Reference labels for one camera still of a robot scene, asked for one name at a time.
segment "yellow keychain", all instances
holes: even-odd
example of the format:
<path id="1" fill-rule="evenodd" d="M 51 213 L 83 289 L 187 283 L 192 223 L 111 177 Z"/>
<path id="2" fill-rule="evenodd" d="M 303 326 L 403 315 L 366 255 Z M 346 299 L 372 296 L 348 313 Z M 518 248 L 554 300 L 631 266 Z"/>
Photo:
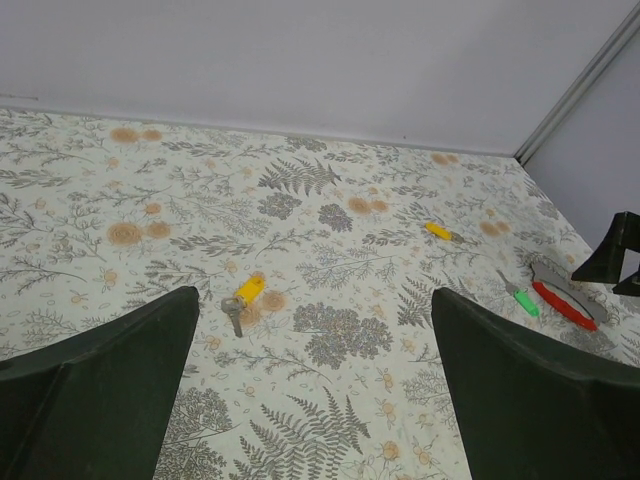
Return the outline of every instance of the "yellow keychain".
<path id="1" fill-rule="evenodd" d="M 451 240 L 451 232 L 449 232 L 448 230 L 445 230 L 440 225 L 436 225 L 435 223 L 429 222 L 425 225 L 425 227 L 434 235 L 437 235 L 440 238 L 444 238 L 445 240 Z"/>
<path id="2" fill-rule="evenodd" d="M 264 290 L 265 281 L 260 277 L 251 277 L 247 282 L 240 287 L 235 293 L 236 297 L 242 298 L 245 305 L 249 305 L 260 295 L 260 292 Z"/>

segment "black object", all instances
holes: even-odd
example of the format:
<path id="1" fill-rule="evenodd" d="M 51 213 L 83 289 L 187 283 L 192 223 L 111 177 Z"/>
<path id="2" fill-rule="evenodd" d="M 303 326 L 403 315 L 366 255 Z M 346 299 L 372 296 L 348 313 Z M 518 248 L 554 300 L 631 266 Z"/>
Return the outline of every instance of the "black object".
<path id="1" fill-rule="evenodd" d="M 640 369 L 447 289 L 433 327 L 474 480 L 640 478 Z"/>
<path id="2" fill-rule="evenodd" d="M 618 283 L 626 250 L 640 252 L 640 215 L 631 212 L 615 214 L 598 248 L 573 272 L 571 279 L 578 282 Z M 640 297 L 640 266 L 636 273 L 618 283 L 613 293 Z"/>
<path id="3" fill-rule="evenodd" d="M 198 315 L 182 287 L 0 362 L 0 478 L 152 478 Z"/>

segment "fern print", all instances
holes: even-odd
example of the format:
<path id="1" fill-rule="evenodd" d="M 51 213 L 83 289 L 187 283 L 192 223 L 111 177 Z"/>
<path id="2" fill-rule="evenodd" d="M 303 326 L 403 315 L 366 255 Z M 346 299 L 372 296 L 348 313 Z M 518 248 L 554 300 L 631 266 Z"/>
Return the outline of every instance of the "fern print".
<path id="1" fill-rule="evenodd" d="M 192 235 L 187 238 L 172 238 L 171 244 L 178 247 L 183 252 L 200 250 L 209 257 L 219 257 L 220 255 L 246 255 L 253 252 L 255 243 L 242 243 L 231 235 L 213 235 L 203 237 Z"/>
<path id="2" fill-rule="evenodd" d="M 288 253 L 289 247 L 285 245 L 295 245 L 296 247 L 300 247 L 302 246 L 303 242 L 311 242 L 316 238 L 327 238 L 328 236 L 329 232 L 327 232 L 326 230 L 311 229 L 297 233 L 296 229 L 292 228 L 284 234 L 277 232 L 269 238 L 269 243 L 267 244 L 267 246 L 256 253 L 256 258 L 258 258 L 261 253 L 269 250 L 277 250 L 279 252 Z"/>
<path id="3" fill-rule="evenodd" d="M 450 430 L 457 431 L 456 415 L 441 367 L 418 371 L 413 378 L 404 380 L 402 387 L 408 402 L 433 408 L 442 423 Z"/>
<path id="4" fill-rule="evenodd" d="M 99 208 L 74 203 L 69 207 L 68 216 L 56 218 L 54 235 L 56 243 L 48 256 L 53 265 L 59 262 L 71 263 L 75 258 L 84 257 L 97 258 L 106 262 L 105 258 L 98 253 L 102 239 L 92 236 L 103 224 L 99 214 Z M 71 245 L 72 242 L 79 245 L 79 248 L 75 249 Z"/>
<path id="5" fill-rule="evenodd" d="M 162 142 L 172 152 L 186 152 L 192 157 L 225 157 L 231 152 L 211 143 Z"/>
<path id="6" fill-rule="evenodd" d="M 312 253 L 319 265 L 305 262 L 296 270 L 313 290 L 323 287 L 338 290 L 354 277 L 363 280 L 372 274 L 390 284 L 396 273 L 394 255 L 378 255 L 370 246 L 341 252 L 332 245 L 317 243 L 312 246 Z"/>
<path id="7" fill-rule="evenodd" d="M 183 220 L 204 220 L 208 224 L 218 224 L 234 235 L 262 237 L 271 225 L 265 218 L 252 217 L 255 206 L 246 198 L 223 201 L 216 195 L 202 191 L 189 192 L 186 197 L 170 195 L 170 198 L 172 206 L 182 205 L 174 213 L 183 215 Z"/>
<path id="8" fill-rule="evenodd" d="M 421 326 L 431 324 L 431 295 L 433 287 L 418 280 L 406 279 L 402 285 L 404 292 L 398 293 L 402 304 L 398 310 L 398 325 Z"/>
<path id="9" fill-rule="evenodd" d="M 244 362 L 247 370 L 254 370 L 258 365 L 262 365 L 267 375 L 271 375 L 277 368 L 286 368 L 289 369 L 287 380 L 293 380 L 300 375 L 316 375 L 332 383 L 329 377 L 306 365 L 304 359 L 290 348 L 285 349 L 283 354 L 277 354 L 273 348 L 263 345 L 261 355 L 247 350 L 235 349 L 233 353 L 219 353 L 215 357 L 215 362 L 222 368 Z"/>
<path id="10" fill-rule="evenodd" d="M 71 181 L 71 177 L 55 175 L 49 170 L 21 170 L 15 172 L 13 170 L 0 170 L 0 180 L 14 188 L 28 187 L 62 187 Z"/>
<path id="11" fill-rule="evenodd" d="M 440 352 L 432 353 L 428 343 L 424 344 L 422 352 L 420 352 L 420 355 L 413 361 L 416 363 L 426 363 L 428 365 L 442 365 Z"/>
<path id="12" fill-rule="evenodd" d="M 404 247 L 418 238 L 418 235 L 410 230 L 387 230 L 385 228 L 378 233 L 368 233 L 362 239 L 362 243 L 379 247 L 386 247 L 389 244 L 394 247 Z"/>
<path id="13" fill-rule="evenodd" d="M 69 200 L 81 203 L 98 203 L 110 202 L 113 207 L 120 207 L 124 204 L 132 203 L 133 205 L 142 205 L 151 200 L 151 198 L 159 193 L 168 190 L 156 190 L 140 186 L 134 186 L 132 191 L 126 192 L 121 188 L 110 190 L 99 190 L 94 195 L 88 195 L 83 192 L 74 192 L 69 194 Z"/>
<path id="14" fill-rule="evenodd" d="M 201 190 L 224 197 L 233 195 L 230 178 L 233 173 L 222 175 L 214 171 L 202 172 L 197 167 L 173 167 L 169 180 L 180 182 L 188 191 Z"/>
<path id="15" fill-rule="evenodd" d="M 87 283 L 84 278 L 78 275 L 49 270 L 42 260 L 30 256 L 12 257 L 11 264 L 11 266 L 0 268 L 0 283 L 15 282 L 18 287 L 16 295 L 22 295 L 38 284 L 52 282 L 59 277 L 75 278 Z"/>
<path id="16" fill-rule="evenodd" d="M 391 191 L 398 195 L 410 195 L 416 200 L 420 200 L 421 198 L 436 198 L 439 195 L 438 190 L 429 189 L 422 185 L 392 187 Z"/>
<path id="17" fill-rule="evenodd" d="M 380 172 L 373 176 L 374 182 L 397 181 L 407 182 L 413 180 L 414 183 L 423 182 L 434 173 L 433 166 L 425 158 L 414 157 L 413 161 L 406 163 L 391 163 L 382 168 Z"/>
<path id="18" fill-rule="evenodd" d="M 318 160 L 315 166 L 306 160 L 295 160 L 299 165 L 280 158 L 277 163 L 271 162 L 271 167 L 265 168 L 267 173 L 260 178 L 258 186 L 280 191 L 284 189 L 289 193 L 298 193 L 302 189 L 309 196 L 311 190 L 320 195 L 324 187 L 329 184 L 336 185 L 336 180 L 341 180 L 340 176 L 331 170 L 331 166 L 324 167 Z"/>
<path id="19" fill-rule="evenodd" d="M 0 110 L 0 140 L 35 138 L 53 126 L 45 113 Z"/>
<path id="20" fill-rule="evenodd" d="M 154 478 L 222 479 L 227 462 L 208 442 L 232 428 L 227 405 L 217 392 L 179 389 Z"/>
<path id="21" fill-rule="evenodd" d="M 51 230 L 36 225 L 33 216 L 21 208 L 20 200 L 0 193 L 0 246 L 13 247 L 32 232 L 46 234 Z"/>
<path id="22" fill-rule="evenodd" d="M 250 421 L 251 429 L 262 446 L 240 437 L 240 446 L 249 462 L 234 460 L 238 473 L 231 480 L 337 480 L 340 464 L 350 449 L 362 455 L 360 435 L 370 438 L 367 426 L 358 419 L 347 396 L 346 407 L 338 402 L 327 388 L 328 409 L 317 403 L 287 395 L 304 413 L 294 414 L 272 410 L 262 404 L 262 413 L 272 427 Z"/>
<path id="23" fill-rule="evenodd" d="M 398 325 L 411 325 L 424 327 L 425 323 L 433 328 L 431 323 L 431 296 L 437 288 L 448 287 L 463 297 L 476 300 L 476 296 L 459 278 L 453 278 L 446 273 L 440 277 L 423 274 L 427 281 L 419 281 L 407 278 L 407 283 L 402 285 L 403 292 L 398 293 L 401 304 L 398 310 Z"/>
<path id="24" fill-rule="evenodd" d="M 225 270 L 207 272 L 196 265 L 182 265 L 173 260 L 152 260 L 145 271 L 148 280 L 146 282 L 136 281 L 135 286 L 127 291 L 127 294 L 156 297 L 183 285 L 193 285 L 200 292 L 201 302 L 211 301 L 214 297 L 211 281 L 224 273 Z M 126 308 L 138 308 L 145 303 L 139 298 L 130 299 Z"/>
<path id="25" fill-rule="evenodd" d="M 82 155 L 76 155 L 68 151 L 61 151 L 46 143 L 36 143 L 33 148 L 24 148 L 18 143 L 7 144 L 10 149 L 2 152 L 2 156 L 19 165 L 24 160 L 38 161 L 41 167 L 50 165 L 60 160 L 74 160 L 93 164 L 93 160 Z"/>
<path id="26" fill-rule="evenodd" d="M 29 313 L 23 325 L 27 328 L 23 335 L 27 347 L 44 347 L 80 333 L 73 322 L 49 310 L 38 309 Z"/>

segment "door frame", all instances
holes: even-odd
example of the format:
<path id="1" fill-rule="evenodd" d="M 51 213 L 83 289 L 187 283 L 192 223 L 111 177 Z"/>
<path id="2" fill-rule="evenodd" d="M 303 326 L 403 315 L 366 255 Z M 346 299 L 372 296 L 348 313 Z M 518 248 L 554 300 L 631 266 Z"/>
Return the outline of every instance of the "door frame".
<path id="1" fill-rule="evenodd" d="M 538 149 L 553 135 L 638 31 L 640 31 L 640 2 L 627 15 L 542 123 L 515 153 L 516 160 L 522 166 L 525 166 Z"/>

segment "red handle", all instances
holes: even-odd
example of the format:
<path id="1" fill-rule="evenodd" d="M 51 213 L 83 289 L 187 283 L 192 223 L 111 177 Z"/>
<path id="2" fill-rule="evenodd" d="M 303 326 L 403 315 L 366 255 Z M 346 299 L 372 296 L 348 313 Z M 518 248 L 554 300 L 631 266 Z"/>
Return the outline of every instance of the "red handle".
<path id="1" fill-rule="evenodd" d="M 562 300 L 559 296 L 545 287 L 542 282 L 533 282 L 533 288 L 536 292 L 538 292 L 538 295 L 540 295 L 545 302 L 547 302 L 555 310 L 560 312 L 576 325 L 579 325 L 582 328 L 585 328 L 592 332 L 598 330 L 598 326 L 592 319 L 582 315 L 578 310 L 573 308 L 571 305 L 569 305 L 567 302 Z"/>

